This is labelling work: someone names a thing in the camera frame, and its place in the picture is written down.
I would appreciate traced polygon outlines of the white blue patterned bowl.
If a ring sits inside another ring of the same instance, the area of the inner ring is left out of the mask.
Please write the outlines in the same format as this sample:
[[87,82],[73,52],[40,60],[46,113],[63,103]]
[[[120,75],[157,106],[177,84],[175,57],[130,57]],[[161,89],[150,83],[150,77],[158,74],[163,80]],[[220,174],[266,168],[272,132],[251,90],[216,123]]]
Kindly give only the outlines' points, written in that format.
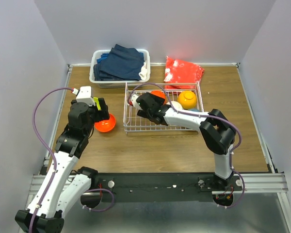
[[170,107],[173,106],[174,108],[179,109],[179,110],[183,110],[182,105],[177,101],[169,101],[166,103],[166,105],[169,105]]

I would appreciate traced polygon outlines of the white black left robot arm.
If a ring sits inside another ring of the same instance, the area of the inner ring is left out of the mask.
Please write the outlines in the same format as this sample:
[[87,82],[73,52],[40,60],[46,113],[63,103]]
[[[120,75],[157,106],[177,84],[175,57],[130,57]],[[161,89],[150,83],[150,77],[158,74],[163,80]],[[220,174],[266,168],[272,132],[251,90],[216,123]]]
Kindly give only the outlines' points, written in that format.
[[85,191],[97,188],[97,171],[88,167],[82,167],[67,188],[64,185],[89,143],[94,124],[110,118],[104,98],[99,98],[98,103],[71,102],[68,123],[56,141],[52,165],[27,209],[19,210],[15,216],[23,232],[61,232],[64,218],[76,201]]

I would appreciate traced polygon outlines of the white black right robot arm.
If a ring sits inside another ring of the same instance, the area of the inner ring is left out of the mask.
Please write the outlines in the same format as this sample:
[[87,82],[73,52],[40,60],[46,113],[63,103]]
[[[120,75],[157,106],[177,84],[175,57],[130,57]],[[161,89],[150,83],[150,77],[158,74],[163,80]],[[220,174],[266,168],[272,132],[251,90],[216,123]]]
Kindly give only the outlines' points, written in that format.
[[132,94],[128,103],[135,107],[137,115],[164,126],[179,126],[202,134],[206,146],[214,153],[215,172],[213,185],[225,190],[231,185],[232,147],[236,131],[227,123],[225,116],[217,109],[211,112],[197,112],[174,107],[164,103],[163,98],[151,93]]

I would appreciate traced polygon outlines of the orange bowl front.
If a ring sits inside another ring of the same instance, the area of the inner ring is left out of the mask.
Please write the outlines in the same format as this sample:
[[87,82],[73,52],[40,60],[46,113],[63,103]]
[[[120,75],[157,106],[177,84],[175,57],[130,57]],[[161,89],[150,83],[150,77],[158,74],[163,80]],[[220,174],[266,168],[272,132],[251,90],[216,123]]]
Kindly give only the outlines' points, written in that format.
[[150,92],[152,95],[165,99],[165,94],[162,91],[154,90]]

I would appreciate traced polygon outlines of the lime green bowl tall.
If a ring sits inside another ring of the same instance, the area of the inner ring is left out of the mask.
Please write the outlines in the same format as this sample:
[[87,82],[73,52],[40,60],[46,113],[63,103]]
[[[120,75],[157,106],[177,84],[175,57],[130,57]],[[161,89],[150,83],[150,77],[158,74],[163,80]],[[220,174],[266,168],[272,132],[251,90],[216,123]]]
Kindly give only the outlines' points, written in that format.
[[99,99],[97,97],[93,97],[93,101],[95,102],[97,109],[100,111],[101,107],[100,107]]

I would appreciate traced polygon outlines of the yellow orange bowl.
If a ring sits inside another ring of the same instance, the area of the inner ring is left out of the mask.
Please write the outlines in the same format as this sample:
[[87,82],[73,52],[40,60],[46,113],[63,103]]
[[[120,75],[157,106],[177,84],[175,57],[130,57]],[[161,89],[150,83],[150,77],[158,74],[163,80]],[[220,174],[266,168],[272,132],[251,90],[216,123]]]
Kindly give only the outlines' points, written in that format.
[[193,91],[182,91],[178,95],[177,102],[180,103],[184,109],[192,109],[197,105],[197,97]]

